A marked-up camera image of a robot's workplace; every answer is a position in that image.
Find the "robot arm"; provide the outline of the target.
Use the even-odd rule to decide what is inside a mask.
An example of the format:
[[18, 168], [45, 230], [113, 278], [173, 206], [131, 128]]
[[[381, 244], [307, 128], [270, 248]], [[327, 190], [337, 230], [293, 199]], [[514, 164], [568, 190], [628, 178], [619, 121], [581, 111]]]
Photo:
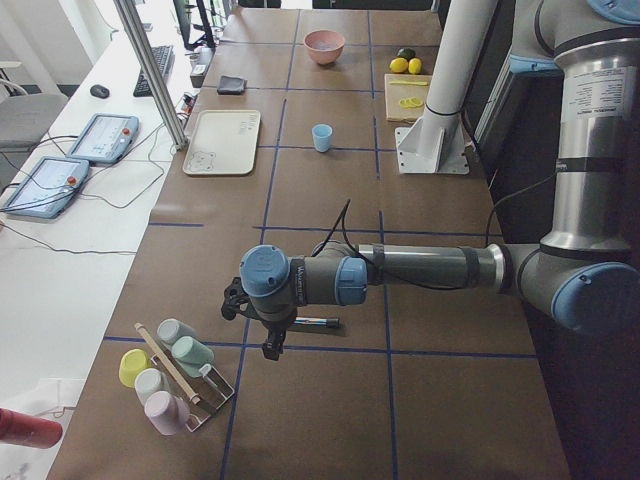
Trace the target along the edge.
[[[248, 103], [262, 113], [255, 171], [226, 185], [229, 219], [219, 248], [211, 316], [242, 255], [271, 244], [290, 256], [316, 244], [444, 247], [484, 244], [491, 198], [484, 174], [403, 174], [385, 116], [384, 72], [409, 46], [427, 65], [437, 54], [436, 15], [384, 10], [252, 10], [237, 14], [227, 54], [241, 58]], [[300, 314], [335, 317], [336, 329], [295, 326], [283, 360], [297, 351], [436, 358], [530, 358], [520, 303], [485, 288], [427, 289], [422, 282], [369, 288], [364, 303], [307, 305]]]

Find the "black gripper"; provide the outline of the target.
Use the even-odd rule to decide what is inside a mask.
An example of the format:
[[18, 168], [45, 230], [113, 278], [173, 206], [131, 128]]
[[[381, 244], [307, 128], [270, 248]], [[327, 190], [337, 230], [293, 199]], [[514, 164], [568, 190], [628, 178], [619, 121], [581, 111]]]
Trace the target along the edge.
[[262, 344], [263, 356], [267, 360], [278, 361], [284, 350], [286, 330], [294, 325], [295, 309], [285, 306], [276, 313], [267, 313], [255, 308], [250, 296], [244, 291], [239, 277], [234, 277], [224, 290], [221, 315], [226, 320], [234, 320], [237, 315], [258, 320], [268, 330]]

